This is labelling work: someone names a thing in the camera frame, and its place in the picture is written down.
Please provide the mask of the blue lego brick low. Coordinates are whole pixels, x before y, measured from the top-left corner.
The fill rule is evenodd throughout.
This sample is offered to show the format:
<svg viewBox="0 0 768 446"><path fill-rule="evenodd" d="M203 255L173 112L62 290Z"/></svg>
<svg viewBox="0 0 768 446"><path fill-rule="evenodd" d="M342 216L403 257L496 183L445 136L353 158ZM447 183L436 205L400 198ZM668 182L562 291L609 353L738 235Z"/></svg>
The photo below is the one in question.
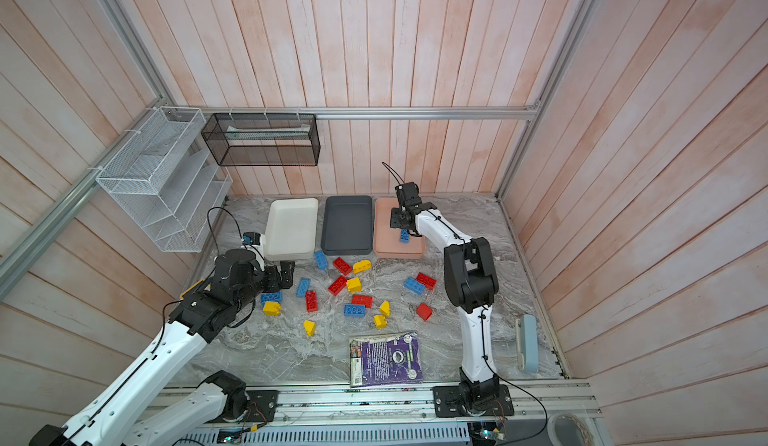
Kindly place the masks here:
<svg viewBox="0 0 768 446"><path fill-rule="evenodd" d="M345 317L359 318L366 314L366 307L360 304L345 304L343 307Z"/></svg>

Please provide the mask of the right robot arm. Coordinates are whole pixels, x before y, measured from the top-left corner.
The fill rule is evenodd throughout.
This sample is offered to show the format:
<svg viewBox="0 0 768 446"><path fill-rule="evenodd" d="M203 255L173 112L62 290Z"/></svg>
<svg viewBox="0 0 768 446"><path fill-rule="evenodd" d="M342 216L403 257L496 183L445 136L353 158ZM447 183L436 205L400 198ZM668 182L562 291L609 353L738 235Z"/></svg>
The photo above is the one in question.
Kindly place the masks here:
<svg viewBox="0 0 768 446"><path fill-rule="evenodd" d="M416 183L401 183L395 193L398 206L391 211L390 227L424 237L443 253L445 291L461 327L460 404L479 414L498 400L500 391L490 328L499 292L491 246L483 237L463 233L433 203L424 202Z"/></svg>

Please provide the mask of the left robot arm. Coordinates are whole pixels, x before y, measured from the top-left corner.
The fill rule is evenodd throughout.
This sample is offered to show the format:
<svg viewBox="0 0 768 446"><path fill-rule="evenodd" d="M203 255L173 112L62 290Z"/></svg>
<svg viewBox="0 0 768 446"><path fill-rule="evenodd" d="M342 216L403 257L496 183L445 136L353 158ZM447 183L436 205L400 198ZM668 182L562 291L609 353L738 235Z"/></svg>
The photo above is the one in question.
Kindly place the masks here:
<svg viewBox="0 0 768 446"><path fill-rule="evenodd" d="M147 348L99 396L64 425L45 425L33 445L172 445L213 420L241 425L257 404L244 381L220 370L176 404L142 420L141 414L170 380L223 330L242 325L238 314L255 309L263 293L293 284L295 264L265 262L259 247L231 249L212 271L170 302L164 323Z"/></svg>

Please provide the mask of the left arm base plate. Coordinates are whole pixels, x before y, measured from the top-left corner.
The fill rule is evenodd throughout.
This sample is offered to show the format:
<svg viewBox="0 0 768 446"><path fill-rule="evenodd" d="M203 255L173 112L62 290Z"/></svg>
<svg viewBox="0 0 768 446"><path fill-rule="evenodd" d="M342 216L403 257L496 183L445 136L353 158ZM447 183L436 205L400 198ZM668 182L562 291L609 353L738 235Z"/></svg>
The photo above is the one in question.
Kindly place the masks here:
<svg viewBox="0 0 768 446"><path fill-rule="evenodd" d="M231 417L236 422L270 423L275 418L277 390L244 390L232 400Z"/></svg>

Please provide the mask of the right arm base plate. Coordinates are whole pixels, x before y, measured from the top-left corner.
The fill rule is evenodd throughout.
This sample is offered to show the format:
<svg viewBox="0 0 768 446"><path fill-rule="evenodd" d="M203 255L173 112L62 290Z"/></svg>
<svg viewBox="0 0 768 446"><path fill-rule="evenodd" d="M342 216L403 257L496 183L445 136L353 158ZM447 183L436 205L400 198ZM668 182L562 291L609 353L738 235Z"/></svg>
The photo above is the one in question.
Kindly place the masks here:
<svg viewBox="0 0 768 446"><path fill-rule="evenodd" d="M473 394L462 384L436 386L431 391L434 412L438 418L514 415L511 395L504 385L499 385L495 392L488 390L479 395Z"/></svg>

